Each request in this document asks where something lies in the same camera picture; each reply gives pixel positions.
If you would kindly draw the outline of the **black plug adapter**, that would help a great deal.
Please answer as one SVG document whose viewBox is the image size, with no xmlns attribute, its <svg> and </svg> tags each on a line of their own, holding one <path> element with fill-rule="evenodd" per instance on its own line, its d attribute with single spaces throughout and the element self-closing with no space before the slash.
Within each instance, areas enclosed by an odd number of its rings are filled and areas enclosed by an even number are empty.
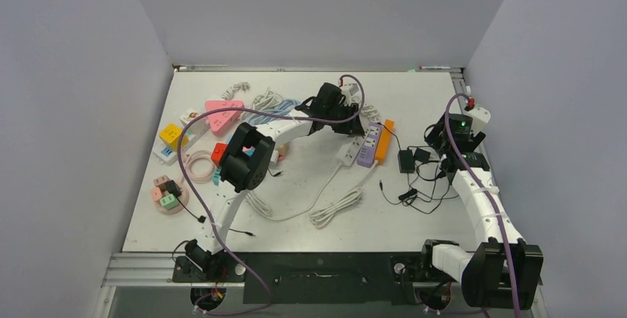
<svg viewBox="0 0 627 318">
<path fill-rule="evenodd" d="M 419 163 L 427 163 L 431 160 L 432 152 L 426 148 L 417 147 L 413 157 Z"/>
</svg>

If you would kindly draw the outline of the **black power adapter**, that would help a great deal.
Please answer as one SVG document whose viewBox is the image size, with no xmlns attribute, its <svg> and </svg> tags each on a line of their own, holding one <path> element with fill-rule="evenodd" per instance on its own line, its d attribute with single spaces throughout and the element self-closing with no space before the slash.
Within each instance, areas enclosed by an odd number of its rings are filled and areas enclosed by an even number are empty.
<svg viewBox="0 0 627 318">
<path fill-rule="evenodd" d="M 399 148 L 397 153 L 399 172 L 402 174 L 414 173 L 416 171 L 416 163 L 412 151 L 410 149 L 404 149 L 401 146 L 398 136 L 392 131 L 392 129 L 385 125 L 382 126 L 393 136 L 393 138 L 396 140 L 397 147 Z"/>
</svg>

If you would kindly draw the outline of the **white USB power strip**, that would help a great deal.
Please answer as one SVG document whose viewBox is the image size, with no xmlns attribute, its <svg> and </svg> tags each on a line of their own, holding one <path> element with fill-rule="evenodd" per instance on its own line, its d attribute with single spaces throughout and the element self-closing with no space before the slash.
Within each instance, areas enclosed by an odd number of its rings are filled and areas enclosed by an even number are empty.
<svg viewBox="0 0 627 318">
<path fill-rule="evenodd" d="M 362 148 L 362 145 L 365 141 L 363 136 L 356 136 L 350 138 L 350 140 L 340 146 L 339 151 L 336 154 L 336 160 L 338 161 L 340 166 L 351 167 L 359 153 L 359 150 Z"/>
</svg>

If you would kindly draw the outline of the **orange power strip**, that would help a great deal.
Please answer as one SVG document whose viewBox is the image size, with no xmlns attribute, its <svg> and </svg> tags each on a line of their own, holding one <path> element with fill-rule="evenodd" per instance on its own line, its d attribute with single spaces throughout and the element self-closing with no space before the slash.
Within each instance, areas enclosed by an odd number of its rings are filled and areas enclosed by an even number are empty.
<svg viewBox="0 0 627 318">
<path fill-rule="evenodd" d="M 387 157 L 388 148 L 391 138 L 393 137 L 394 121 L 386 119 L 382 124 L 382 130 L 380 132 L 379 142 L 374 154 L 374 160 L 382 165 Z"/>
</svg>

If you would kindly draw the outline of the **purple USB power strip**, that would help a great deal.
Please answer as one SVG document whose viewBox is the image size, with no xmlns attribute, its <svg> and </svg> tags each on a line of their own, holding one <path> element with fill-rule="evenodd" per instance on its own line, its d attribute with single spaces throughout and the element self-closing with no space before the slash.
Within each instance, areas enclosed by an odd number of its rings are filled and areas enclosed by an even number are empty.
<svg viewBox="0 0 627 318">
<path fill-rule="evenodd" d="M 370 168 L 375 163 L 376 149 L 382 133 L 380 123 L 370 122 L 365 139 L 357 155 L 356 163 L 359 166 Z"/>
</svg>

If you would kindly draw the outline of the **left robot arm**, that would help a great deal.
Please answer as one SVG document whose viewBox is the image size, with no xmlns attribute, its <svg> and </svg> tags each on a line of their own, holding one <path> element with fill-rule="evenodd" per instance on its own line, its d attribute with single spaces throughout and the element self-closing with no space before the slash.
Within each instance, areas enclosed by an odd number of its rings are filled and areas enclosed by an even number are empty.
<svg viewBox="0 0 627 318">
<path fill-rule="evenodd" d="M 259 126 L 242 122 L 234 131 L 226 150 L 220 156 L 220 184 L 210 205 L 198 190 L 190 189 L 206 211 L 202 231 L 185 246 L 185 256 L 192 272 L 202 281 L 218 278 L 224 267 L 224 256 L 237 263 L 243 261 L 226 245 L 231 224 L 248 194 L 268 174 L 273 153 L 279 146 L 307 137 L 324 126 L 342 135 L 363 135 L 360 114 L 365 106 L 365 91 L 354 81 L 360 96 L 353 102 L 345 89 L 324 83 L 318 93 L 305 99 L 287 115 L 265 112 L 271 122 Z"/>
</svg>

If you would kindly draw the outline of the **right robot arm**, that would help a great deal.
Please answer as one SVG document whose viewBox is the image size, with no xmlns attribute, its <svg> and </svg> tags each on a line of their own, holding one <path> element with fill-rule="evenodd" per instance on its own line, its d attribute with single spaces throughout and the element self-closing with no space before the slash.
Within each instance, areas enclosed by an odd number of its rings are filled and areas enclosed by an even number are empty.
<svg viewBox="0 0 627 318">
<path fill-rule="evenodd" d="M 439 177 L 448 180 L 467 211 L 475 241 L 466 251 L 451 240 L 426 240 L 419 273 L 460 283 L 466 304 L 476 308 L 531 309 L 543 253 L 514 227 L 499 198 L 490 166 L 477 147 L 485 134 L 469 114 L 442 115 L 425 140 L 440 157 Z"/>
</svg>

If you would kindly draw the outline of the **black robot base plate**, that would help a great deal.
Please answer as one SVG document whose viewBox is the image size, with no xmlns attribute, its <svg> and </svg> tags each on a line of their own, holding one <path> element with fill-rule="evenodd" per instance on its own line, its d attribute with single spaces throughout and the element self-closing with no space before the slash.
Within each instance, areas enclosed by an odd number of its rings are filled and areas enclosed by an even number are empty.
<svg viewBox="0 0 627 318">
<path fill-rule="evenodd" d="M 250 252 L 239 256 L 260 275 L 259 280 L 227 254 L 220 255 L 209 274 L 179 256 L 172 280 L 208 284 L 221 291 L 235 285 L 242 289 L 245 304 L 392 305 L 416 303 L 416 292 L 431 299 L 438 284 L 451 280 L 427 266 L 419 252 Z"/>
</svg>

